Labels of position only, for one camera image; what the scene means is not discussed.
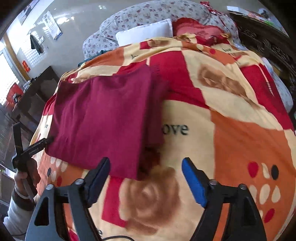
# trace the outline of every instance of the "bracelet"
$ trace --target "bracelet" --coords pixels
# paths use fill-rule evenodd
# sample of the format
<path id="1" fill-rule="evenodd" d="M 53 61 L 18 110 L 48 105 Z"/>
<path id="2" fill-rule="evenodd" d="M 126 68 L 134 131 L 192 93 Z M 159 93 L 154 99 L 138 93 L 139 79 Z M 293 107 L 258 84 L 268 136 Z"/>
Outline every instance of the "bracelet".
<path id="1" fill-rule="evenodd" d="M 17 185 L 15 185 L 15 192 L 22 198 L 22 199 L 30 199 L 28 196 L 24 196 L 22 194 L 20 194 L 20 192 L 17 189 Z"/>

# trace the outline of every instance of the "black cable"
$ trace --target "black cable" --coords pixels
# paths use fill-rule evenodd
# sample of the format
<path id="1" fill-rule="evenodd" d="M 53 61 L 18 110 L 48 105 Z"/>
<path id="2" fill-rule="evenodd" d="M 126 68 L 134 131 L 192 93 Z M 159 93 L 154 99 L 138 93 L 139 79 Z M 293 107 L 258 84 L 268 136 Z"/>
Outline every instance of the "black cable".
<path id="1" fill-rule="evenodd" d="M 106 238 L 103 238 L 102 241 L 109 240 L 109 239 L 117 239 L 117 238 L 123 238 L 123 239 L 128 239 L 128 240 L 130 240 L 130 241 L 135 241 L 135 240 L 132 239 L 131 237 L 129 237 L 129 236 L 124 236 L 124 235 L 116 235 L 116 236 L 106 237 Z"/>
<path id="2" fill-rule="evenodd" d="M 17 237 L 17 236 L 23 236 L 25 235 L 27 232 L 23 233 L 23 234 L 17 234 L 17 235 L 12 235 L 13 237 Z"/>

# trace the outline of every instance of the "white sleeve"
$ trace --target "white sleeve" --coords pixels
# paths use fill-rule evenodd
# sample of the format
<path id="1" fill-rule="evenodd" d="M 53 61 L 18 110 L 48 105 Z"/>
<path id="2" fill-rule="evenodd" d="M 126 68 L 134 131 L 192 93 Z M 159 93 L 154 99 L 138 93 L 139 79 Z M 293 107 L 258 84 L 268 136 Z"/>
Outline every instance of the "white sleeve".
<path id="1" fill-rule="evenodd" d="M 4 225 L 9 233 L 18 239 L 24 239 L 33 211 L 21 209 L 11 198 L 8 217 L 4 218 Z"/>

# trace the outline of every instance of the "folded maroon cloth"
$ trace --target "folded maroon cloth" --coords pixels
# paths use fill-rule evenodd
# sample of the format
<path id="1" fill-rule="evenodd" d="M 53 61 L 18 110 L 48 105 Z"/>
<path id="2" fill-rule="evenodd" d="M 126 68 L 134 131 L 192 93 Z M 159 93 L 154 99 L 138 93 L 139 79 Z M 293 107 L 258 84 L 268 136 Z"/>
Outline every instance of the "folded maroon cloth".
<path id="1" fill-rule="evenodd" d="M 168 83 L 147 65 L 127 74 L 61 82 L 45 152 L 93 169 L 104 156 L 111 176 L 137 179 L 144 147 L 163 142 L 162 100 Z"/>

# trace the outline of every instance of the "person's hand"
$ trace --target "person's hand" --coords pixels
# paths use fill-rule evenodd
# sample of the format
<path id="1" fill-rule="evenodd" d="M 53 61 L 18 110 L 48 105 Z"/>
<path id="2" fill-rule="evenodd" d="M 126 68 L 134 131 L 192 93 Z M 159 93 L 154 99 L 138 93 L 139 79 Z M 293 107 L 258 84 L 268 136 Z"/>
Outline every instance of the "person's hand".
<path id="1" fill-rule="evenodd" d="M 27 167 L 28 167 L 29 174 L 32 178 L 33 185 L 35 187 L 37 187 L 37 184 L 41 180 L 40 175 L 37 170 L 37 162 L 31 158 L 29 161 L 27 161 Z M 26 179 L 27 176 L 28 175 L 26 172 L 20 172 L 20 171 L 17 171 L 17 173 L 15 175 L 15 185 L 17 187 L 17 190 L 19 191 L 20 194 L 22 194 L 24 196 L 28 196 L 28 194 L 27 194 L 26 189 L 22 183 L 22 179 Z"/>

